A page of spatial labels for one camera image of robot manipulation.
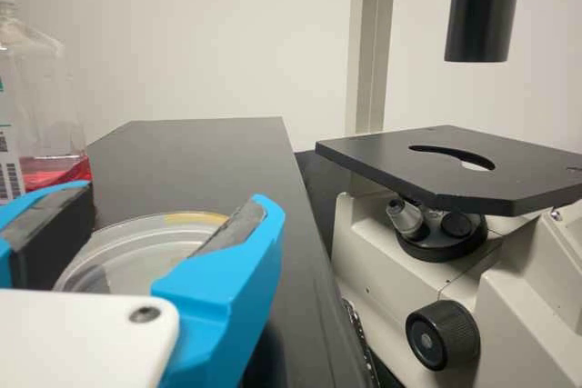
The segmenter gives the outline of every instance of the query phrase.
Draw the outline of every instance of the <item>clear petri dish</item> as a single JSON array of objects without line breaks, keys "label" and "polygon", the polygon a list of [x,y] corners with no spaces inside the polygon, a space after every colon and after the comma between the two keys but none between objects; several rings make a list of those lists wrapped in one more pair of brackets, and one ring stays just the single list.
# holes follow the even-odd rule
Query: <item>clear petri dish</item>
[{"label": "clear petri dish", "polygon": [[149,295],[154,280],[193,254],[228,217],[156,214],[93,233],[55,283],[55,291]]}]

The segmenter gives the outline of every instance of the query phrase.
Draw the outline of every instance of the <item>bottle label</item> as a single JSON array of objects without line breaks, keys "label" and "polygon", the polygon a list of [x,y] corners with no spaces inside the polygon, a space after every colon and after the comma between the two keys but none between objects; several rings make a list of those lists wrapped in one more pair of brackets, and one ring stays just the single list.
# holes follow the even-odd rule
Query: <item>bottle label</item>
[{"label": "bottle label", "polygon": [[25,193],[18,151],[16,150],[15,129],[8,117],[8,96],[0,78],[0,205],[7,204]]}]

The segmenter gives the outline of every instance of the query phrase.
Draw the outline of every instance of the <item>white microscope body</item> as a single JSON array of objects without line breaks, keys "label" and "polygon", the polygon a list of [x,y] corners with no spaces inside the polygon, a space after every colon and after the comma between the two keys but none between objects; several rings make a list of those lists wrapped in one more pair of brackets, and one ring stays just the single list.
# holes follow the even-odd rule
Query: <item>white microscope body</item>
[{"label": "white microscope body", "polygon": [[[430,263],[398,243],[385,212],[391,196],[339,195],[332,251],[341,293],[386,367],[410,388],[582,387],[582,201],[487,216],[487,240],[474,252]],[[431,371],[413,354],[405,325],[440,300],[470,312],[480,353]]]}]

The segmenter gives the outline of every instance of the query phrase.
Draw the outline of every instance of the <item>white wall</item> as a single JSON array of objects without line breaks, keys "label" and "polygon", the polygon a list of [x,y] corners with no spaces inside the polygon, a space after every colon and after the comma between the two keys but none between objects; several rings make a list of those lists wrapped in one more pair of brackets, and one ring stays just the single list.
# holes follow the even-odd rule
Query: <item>white wall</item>
[{"label": "white wall", "polygon": [[65,43],[89,141],[135,119],[282,115],[341,136],[349,0],[19,0]]},{"label": "white wall", "polygon": [[457,124],[582,152],[582,0],[517,0],[509,61],[445,63],[450,0],[395,0],[387,130]]}]

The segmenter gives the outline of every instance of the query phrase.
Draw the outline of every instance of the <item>screw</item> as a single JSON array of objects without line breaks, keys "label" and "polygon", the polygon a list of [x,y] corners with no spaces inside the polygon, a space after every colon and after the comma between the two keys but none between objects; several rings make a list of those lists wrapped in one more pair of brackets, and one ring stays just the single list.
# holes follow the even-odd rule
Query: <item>screw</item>
[{"label": "screw", "polygon": [[129,321],[132,323],[149,323],[159,317],[160,314],[160,310],[154,306],[142,306],[129,315]]},{"label": "screw", "polygon": [[557,222],[562,221],[562,214],[558,211],[558,209],[552,209],[552,212],[549,213],[550,217],[552,217]]}]

